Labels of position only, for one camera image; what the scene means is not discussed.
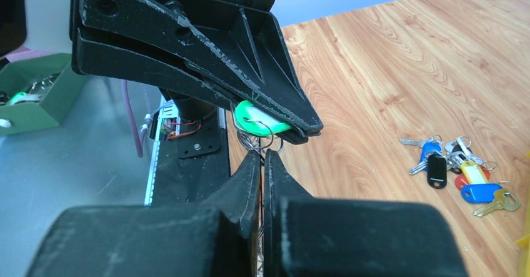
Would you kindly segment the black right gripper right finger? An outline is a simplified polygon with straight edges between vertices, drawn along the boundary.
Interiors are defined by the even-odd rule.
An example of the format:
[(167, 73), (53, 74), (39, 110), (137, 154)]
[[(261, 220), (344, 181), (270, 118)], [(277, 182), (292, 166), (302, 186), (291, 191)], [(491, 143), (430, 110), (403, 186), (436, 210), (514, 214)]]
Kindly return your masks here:
[(433, 206), (315, 198), (269, 150), (264, 162), (264, 276), (467, 276)]

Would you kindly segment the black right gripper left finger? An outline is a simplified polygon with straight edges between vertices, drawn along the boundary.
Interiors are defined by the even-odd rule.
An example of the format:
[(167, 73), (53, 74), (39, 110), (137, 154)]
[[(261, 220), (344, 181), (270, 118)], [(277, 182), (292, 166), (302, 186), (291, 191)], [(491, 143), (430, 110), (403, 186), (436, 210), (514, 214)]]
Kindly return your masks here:
[(63, 211), (28, 276), (254, 276), (260, 155), (200, 203)]

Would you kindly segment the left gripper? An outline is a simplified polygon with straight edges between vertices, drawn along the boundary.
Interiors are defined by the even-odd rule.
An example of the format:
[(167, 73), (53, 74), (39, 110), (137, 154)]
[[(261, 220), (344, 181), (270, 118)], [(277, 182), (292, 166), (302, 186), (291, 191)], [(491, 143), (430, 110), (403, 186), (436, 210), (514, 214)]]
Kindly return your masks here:
[(275, 0), (78, 0), (72, 68), (150, 84), (229, 109), (240, 101), (304, 144), (323, 128), (304, 93)]

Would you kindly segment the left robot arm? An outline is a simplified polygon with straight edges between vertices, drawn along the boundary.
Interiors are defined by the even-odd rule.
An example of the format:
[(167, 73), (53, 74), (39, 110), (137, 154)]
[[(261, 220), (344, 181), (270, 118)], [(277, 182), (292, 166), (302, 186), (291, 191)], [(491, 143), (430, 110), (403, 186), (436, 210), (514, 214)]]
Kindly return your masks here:
[(323, 123), (271, 9), (275, 0), (71, 0), (72, 68), (150, 84), (188, 121), (247, 100), (303, 144)]

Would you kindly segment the pile of tagged keys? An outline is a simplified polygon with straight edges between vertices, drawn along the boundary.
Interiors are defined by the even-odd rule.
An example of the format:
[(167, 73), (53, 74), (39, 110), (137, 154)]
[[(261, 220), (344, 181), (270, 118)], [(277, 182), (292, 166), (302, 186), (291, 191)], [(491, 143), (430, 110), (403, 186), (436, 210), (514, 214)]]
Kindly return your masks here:
[(473, 212), (475, 217), (483, 218), (500, 210), (514, 212), (521, 207), (514, 191), (500, 181), (491, 180), (491, 171), (498, 165), (472, 152), (470, 137), (459, 136), (445, 144), (442, 137), (435, 134), (420, 140), (401, 138), (399, 142), (421, 148), (418, 164), (409, 170), (409, 175), (424, 171), (427, 184), (433, 189), (445, 188), (449, 173), (455, 174), (454, 185), (462, 199), (480, 205)]

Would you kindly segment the pink box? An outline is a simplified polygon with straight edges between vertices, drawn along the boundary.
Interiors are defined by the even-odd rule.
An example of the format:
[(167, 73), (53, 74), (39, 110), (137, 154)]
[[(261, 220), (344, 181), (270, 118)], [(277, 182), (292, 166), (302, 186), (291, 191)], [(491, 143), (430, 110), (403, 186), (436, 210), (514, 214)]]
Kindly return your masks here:
[(16, 61), (22, 61), (25, 59), (32, 59), (32, 58), (40, 58), (43, 56), (48, 56), (54, 54), (54, 52), (50, 51), (42, 51), (42, 50), (35, 50), (35, 49), (29, 49), (26, 47), (20, 47), (17, 48), (15, 51), (7, 54), (5, 58), (10, 62), (16, 62)]

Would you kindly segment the green open box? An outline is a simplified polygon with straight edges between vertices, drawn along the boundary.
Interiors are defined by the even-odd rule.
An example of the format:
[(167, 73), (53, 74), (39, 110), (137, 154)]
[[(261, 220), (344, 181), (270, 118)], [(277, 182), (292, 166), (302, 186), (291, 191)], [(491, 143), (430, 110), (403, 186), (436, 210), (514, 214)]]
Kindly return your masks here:
[(1, 69), (1, 136), (60, 126), (88, 77), (72, 70), (71, 55), (16, 61)]

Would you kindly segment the yellow plastic tray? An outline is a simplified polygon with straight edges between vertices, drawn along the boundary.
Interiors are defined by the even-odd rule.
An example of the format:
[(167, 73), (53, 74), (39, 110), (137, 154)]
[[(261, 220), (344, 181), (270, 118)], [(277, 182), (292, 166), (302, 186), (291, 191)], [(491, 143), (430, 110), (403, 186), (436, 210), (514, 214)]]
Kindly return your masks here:
[(529, 277), (529, 197), (527, 197), (523, 234), (521, 238), (515, 241), (515, 244), (521, 248), (518, 276)]

